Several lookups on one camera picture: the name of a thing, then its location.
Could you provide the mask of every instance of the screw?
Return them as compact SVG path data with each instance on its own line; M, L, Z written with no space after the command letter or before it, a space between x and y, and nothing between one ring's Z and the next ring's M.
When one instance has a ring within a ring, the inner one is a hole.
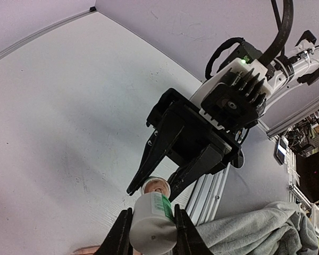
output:
M233 110L235 110L236 108L238 108L238 107L236 106L236 104L234 104L232 101L228 101L228 106L229 106L231 109L233 109Z

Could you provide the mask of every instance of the white table surface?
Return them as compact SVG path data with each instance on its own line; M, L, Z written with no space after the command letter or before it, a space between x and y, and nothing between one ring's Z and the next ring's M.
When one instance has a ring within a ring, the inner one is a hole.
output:
M101 244L137 198L126 188L153 131L145 126L151 108L169 87L189 97L199 86L100 13L2 59L0 254L63 255ZM156 175L175 168L165 160Z

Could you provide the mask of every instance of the metal frame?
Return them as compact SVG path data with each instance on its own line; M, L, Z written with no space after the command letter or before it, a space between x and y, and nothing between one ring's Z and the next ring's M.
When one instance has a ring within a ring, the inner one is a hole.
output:
M312 203L307 199L307 197L296 187L294 184L289 186L290 191L295 195L298 200L306 207L306 209L312 208Z
M86 11L86 12L83 12L83 13L79 13L79 14L76 14L72 17L69 17L65 20L62 20L62 21L59 21L55 24L52 24L52 25L49 25L48 27L45 27L31 35L29 35L28 37L25 37L23 39L21 39L20 41L17 41L15 44L11 45L10 47L4 49L3 51L0 52L0 60L3 59L5 56L9 55L10 53L12 53L13 51L19 49L20 47L24 46L25 44L33 41L34 39L37 39L38 37L58 28L58 27L61 27L71 21L74 21L74 20L77 20L79 18L82 18L82 17L85 17L86 15L89 15L91 13L94 13L96 12L95 10L92 11L91 9Z
M258 124L257 126L262 130L264 131L265 133L267 133L267 131L270 129L266 123L264 123L261 119L258 120Z
M319 109L319 97L312 100L309 104L307 104L304 108L293 114L288 120L282 121L279 124L272 127L270 130L267 131L267 135L269 138L274 137L285 131L290 126L295 125L299 121L301 121L306 116L310 115L311 113L315 112Z
M229 169L230 164L223 171L214 175L204 175L196 181L186 206L186 211L195 225L215 219Z

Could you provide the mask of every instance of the black cable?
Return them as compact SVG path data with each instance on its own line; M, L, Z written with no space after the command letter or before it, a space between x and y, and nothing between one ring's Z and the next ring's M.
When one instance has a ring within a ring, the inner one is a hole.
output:
M243 142L244 142L245 139L247 138L248 134L249 134L249 129L247 129L247 132L246 132L246 134L244 135L244 137L243 137L242 141L240 142L240 144L243 144Z
M276 4L276 0L271 0L271 2L272 2L272 7L273 7L276 25L277 25L278 31L279 31L281 28L281 20L280 20L278 5ZM284 56L284 55L285 55L285 46L282 47L280 56Z
M247 138L248 133L249 133L249 129L246 130L246 133L245 133L244 137L242 138L242 140L240 142L239 142L239 140L240 140L241 137L238 138L237 142L239 142L240 145L243 144L243 142Z
M318 49L319 49L319 45L314 46L314 50L318 50ZM310 53L313 53L313 49L312 48L309 48L307 50L303 50L303 51L299 52L297 55L295 55L293 57L290 57L289 58L289 62L294 64L297 61L299 61L300 59L306 58L307 55L310 54Z
M285 46L293 24L293 0L283 0L283 14L281 26L272 44L258 59L264 66L268 66Z
M238 138L237 138L236 142L239 142L239 140L241 139L241 135L242 135L242 130L240 130L238 132Z
M205 77L207 80L209 80L212 77L211 73L212 73L212 69L213 69L213 64L214 64L215 60L217 60L217 58L221 55L221 53L224 50L232 47L234 44L236 44L236 43L240 44L243 41L244 41L244 39L241 37L233 37L233 38L230 38L227 41L225 41L223 44L221 44L219 46L219 48L217 48L217 50L212 55L211 59L209 59L207 66L206 66Z

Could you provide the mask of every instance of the white wall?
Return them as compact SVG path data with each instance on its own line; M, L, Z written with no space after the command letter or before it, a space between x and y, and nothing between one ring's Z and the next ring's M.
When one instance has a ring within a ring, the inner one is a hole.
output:
M282 0L277 1L282 10ZM319 1L294 0L295 19L286 49L309 29L319 43ZM270 1L97 0L97 9L173 58L198 79L212 53L230 37L244 37L261 51L277 33ZM215 62L217 67L229 52ZM319 82L286 96L264 121L273 126L319 95Z
M168 87L189 97L199 86L100 13L0 60L0 254L101 244L135 204L138 193L126 188L153 131L145 126L151 108ZM165 160L155 175L175 167Z
M0 1L0 52L49 25L88 11L95 0Z

